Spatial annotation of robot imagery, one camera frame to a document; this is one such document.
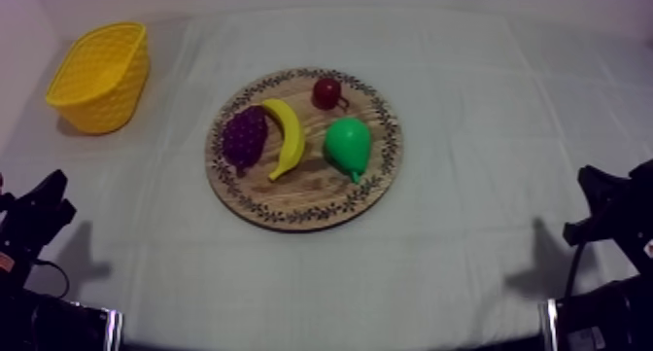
round wooden tray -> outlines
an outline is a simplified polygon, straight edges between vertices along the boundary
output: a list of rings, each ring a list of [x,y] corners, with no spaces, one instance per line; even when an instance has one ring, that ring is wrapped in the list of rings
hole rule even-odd
[[[324,77],[341,83],[342,95],[350,102],[346,112],[339,108],[319,110],[311,103],[313,85]],[[236,175],[221,149],[225,122],[266,98],[286,101],[296,111],[306,134],[301,162],[275,182],[267,175],[277,165],[283,137],[270,118],[266,119],[269,135],[262,157],[244,177]],[[372,133],[371,157],[358,185],[328,164],[323,155],[328,126],[344,116],[366,122]],[[220,200],[243,219],[273,230],[305,232],[331,228],[373,205],[395,178],[401,144],[399,123],[376,89],[335,70],[290,69],[252,82],[226,102],[208,134],[206,170]]]

yellow banana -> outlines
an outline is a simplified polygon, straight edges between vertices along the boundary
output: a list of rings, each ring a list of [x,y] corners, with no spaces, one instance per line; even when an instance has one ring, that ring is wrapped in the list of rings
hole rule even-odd
[[[301,155],[304,154],[304,129],[297,114],[286,102],[270,98],[264,100],[262,105],[284,129],[284,145],[279,154],[279,164],[268,176],[271,181],[274,181],[299,164]]]

cable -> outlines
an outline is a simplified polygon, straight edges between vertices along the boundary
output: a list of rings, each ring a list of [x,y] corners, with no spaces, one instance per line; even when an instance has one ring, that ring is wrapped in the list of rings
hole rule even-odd
[[[32,311],[32,317],[31,317],[30,330],[32,332],[32,343],[34,345],[34,351],[39,351],[39,338],[36,335],[36,317],[38,317],[40,306],[41,306],[40,302],[36,304],[34,310]]]
[[[576,272],[578,272],[578,265],[580,264],[580,258],[583,255],[583,250],[587,244],[588,235],[583,235],[580,243],[576,247],[576,252],[573,254],[573,259],[571,260],[571,267],[569,268],[569,275],[567,276],[567,285],[565,286],[565,300],[568,300],[573,293],[573,284],[576,280]]]
[[[60,296],[56,297],[56,298],[61,299],[61,298],[68,295],[68,291],[70,291],[70,279],[68,279],[68,275],[66,274],[66,271],[63,270],[63,268],[59,267],[59,265],[56,264],[56,263],[53,263],[53,262],[50,262],[50,261],[45,261],[45,260],[36,259],[36,260],[33,261],[33,263],[36,264],[36,265],[40,265],[40,266],[47,265],[47,266],[50,266],[50,267],[54,267],[59,272],[61,272],[61,275],[63,275],[63,280],[66,283],[66,288],[64,289],[63,293]]]

white wall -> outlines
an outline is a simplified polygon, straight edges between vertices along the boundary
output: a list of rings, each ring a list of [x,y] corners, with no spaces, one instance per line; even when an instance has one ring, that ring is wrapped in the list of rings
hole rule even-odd
[[[0,0],[0,35],[2,152],[59,41],[39,0]]]
[[[653,34],[653,0],[42,0],[56,30],[72,38],[122,18],[169,18],[223,10],[303,6],[443,6],[531,15],[635,37]]]

purple grapes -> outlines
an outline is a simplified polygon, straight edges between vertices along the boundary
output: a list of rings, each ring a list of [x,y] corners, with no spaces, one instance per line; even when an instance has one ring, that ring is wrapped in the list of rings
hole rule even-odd
[[[253,166],[260,159],[266,138],[265,110],[262,106],[250,106],[226,123],[223,155],[242,174],[245,168]]]

